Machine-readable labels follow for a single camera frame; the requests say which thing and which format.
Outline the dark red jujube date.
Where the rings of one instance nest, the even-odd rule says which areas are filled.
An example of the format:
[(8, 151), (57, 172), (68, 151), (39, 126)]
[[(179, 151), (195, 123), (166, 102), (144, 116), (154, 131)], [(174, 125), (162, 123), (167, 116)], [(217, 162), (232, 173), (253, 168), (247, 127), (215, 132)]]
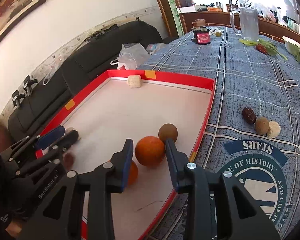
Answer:
[(71, 170), (75, 162), (75, 157), (72, 153), (66, 153), (63, 157), (64, 167)]

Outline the orange mandarin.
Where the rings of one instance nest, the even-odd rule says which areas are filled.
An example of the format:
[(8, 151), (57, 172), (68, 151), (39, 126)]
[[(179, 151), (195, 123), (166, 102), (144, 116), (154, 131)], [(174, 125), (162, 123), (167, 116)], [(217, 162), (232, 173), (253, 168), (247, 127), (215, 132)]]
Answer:
[(144, 137), (135, 147), (135, 157), (145, 167), (157, 166), (165, 157), (165, 145), (157, 137)]

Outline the small brown longan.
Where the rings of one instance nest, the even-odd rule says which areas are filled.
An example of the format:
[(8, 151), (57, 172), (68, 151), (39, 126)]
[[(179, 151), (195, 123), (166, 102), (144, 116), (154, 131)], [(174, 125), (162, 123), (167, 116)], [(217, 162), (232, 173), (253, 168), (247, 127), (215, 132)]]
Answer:
[(178, 139), (178, 130), (173, 124), (164, 124), (158, 131), (159, 139), (165, 143), (167, 139), (172, 139), (174, 142)]

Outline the brown round longan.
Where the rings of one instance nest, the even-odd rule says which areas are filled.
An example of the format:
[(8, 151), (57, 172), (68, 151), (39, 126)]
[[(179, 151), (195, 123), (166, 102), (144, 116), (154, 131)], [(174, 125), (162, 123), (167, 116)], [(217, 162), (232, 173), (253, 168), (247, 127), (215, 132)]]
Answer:
[(269, 130), (269, 121), (266, 117), (262, 116), (256, 119), (255, 131), (259, 135), (265, 135)]

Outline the black sofa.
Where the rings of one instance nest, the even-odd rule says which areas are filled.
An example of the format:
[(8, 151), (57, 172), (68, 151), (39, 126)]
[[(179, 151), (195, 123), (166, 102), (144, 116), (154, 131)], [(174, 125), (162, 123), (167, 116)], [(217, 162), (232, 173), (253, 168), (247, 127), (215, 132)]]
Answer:
[(39, 134), (78, 92), (113, 68), (110, 62), (117, 58), (123, 44), (139, 43), (147, 47), (149, 44), (168, 44), (173, 40), (172, 37), (161, 38), (155, 27), (143, 21), (116, 25), (92, 38), (65, 60), (47, 85), (40, 81), (32, 94), (12, 112), (8, 131), (13, 140)]

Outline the black clip on sofa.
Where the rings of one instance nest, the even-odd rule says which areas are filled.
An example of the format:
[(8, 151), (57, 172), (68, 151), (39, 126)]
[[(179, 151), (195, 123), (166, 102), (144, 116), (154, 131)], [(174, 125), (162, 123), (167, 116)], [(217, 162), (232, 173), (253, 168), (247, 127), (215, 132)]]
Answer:
[(27, 96), (31, 96), (32, 86), (35, 84), (38, 84), (38, 80), (31, 79), (31, 77), (29, 75), (24, 79), (23, 89), (25, 90)]
[(13, 94), (12, 94), (12, 101), (13, 101), (13, 106), (16, 108), (20, 108), (20, 100), (24, 99), (26, 97), (26, 94), (20, 94), (19, 90), (16, 90)]

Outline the blue plaid tablecloth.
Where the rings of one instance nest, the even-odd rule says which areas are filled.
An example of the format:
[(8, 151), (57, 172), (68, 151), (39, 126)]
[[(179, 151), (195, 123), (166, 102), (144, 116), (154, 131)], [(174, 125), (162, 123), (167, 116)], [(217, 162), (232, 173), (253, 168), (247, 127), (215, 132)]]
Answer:
[[(227, 27), (208, 45), (188, 33), (152, 55), (142, 69), (207, 77), (215, 96), (196, 164), (230, 171), (256, 199), (282, 239), (300, 239), (300, 64), (277, 43), (268, 56), (239, 42)], [(276, 138), (259, 135), (242, 116), (278, 122)]]

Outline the large orange in tray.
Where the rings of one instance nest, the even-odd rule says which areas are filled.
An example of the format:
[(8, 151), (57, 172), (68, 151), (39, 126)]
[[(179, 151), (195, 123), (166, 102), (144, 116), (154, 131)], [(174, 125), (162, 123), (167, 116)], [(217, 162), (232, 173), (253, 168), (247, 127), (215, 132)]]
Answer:
[(131, 161), (128, 181), (127, 181), (128, 186), (133, 185), (137, 181), (138, 174), (139, 174), (138, 166), (134, 161)]

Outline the dark red date on table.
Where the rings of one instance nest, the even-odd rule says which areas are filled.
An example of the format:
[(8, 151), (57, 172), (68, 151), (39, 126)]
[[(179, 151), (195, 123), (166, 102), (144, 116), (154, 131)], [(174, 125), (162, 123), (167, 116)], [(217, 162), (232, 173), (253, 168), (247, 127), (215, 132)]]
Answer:
[(250, 125), (253, 125), (256, 122), (256, 114), (250, 107), (244, 107), (242, 110), (243, 119)]

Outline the pale peeled fruit on table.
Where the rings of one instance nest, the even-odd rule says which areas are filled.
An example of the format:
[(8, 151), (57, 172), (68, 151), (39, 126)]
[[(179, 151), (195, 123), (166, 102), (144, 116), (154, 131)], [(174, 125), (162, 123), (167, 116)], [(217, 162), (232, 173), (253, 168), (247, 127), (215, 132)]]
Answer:
[(279, 123), (271, 120), (268, 124), (269, 124), (269, 129), (267, 131), (267, 137), (276, 138), (281, 132), (281, 127)]

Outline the cream cube at tray edge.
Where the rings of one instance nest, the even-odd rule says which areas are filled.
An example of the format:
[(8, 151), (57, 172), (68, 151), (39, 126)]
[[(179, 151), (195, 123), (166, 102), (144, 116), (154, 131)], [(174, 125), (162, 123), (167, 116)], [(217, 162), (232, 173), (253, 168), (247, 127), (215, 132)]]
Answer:
[(129, 88), (139, 88), (142, 85), (140, 75), (130, 75), (127, 79), (127, 84)]

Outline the clear plastic bag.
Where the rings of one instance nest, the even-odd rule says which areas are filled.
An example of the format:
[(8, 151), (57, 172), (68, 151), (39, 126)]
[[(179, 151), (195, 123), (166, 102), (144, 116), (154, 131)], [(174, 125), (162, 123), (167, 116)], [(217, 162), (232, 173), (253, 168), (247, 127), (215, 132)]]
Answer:
[(134, 70), (150, 57), (148, 51), (140, 43), (123, 44), (116, 59), (110, 64), (117, 69)]

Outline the red fruit by leaves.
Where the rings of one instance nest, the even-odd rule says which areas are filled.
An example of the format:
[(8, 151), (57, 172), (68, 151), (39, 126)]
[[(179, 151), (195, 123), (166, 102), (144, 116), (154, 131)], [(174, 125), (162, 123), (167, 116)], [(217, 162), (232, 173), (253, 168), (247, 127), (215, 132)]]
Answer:
[(261, 52), (264, 55), (268, 54), (267, 49), (261, 44), (256, 45), (256, 50), (258, 50), (259, 52)]

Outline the green vegetable leaves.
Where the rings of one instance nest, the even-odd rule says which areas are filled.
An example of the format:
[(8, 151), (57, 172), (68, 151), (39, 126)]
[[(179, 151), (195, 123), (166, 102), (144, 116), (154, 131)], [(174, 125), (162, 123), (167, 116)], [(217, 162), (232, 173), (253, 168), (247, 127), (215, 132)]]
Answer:
[(279, 55), (285, 61), (288, 61), (288, 58), (278, 51), (277, 46), (275, 46), (275, 44), (273, 44), (269, 41), (266, 41), (266, 40), (263, 40), (263, 39), (258, 39), (257, 41), (252, 41), (252, 40), (245, 40), (245, 39), (240, 38), (239, 42), (246, 45), (246, 46), (255, 47), (255, 48), (256, 48), (257, 44), (261, 44), (267, 49), (267, 52), (268, 52), (267, 55), (270, 55), (270, 56)]

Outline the dark jar pink label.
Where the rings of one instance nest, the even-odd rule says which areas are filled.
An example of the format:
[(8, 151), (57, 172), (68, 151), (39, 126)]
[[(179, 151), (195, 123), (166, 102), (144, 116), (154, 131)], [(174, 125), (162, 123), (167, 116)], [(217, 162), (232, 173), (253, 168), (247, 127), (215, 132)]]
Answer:
[(209, 30), (204, 19), (196, 19), (193, 23), (193, 34), (196, 44), (207, 45), (211, 43)]

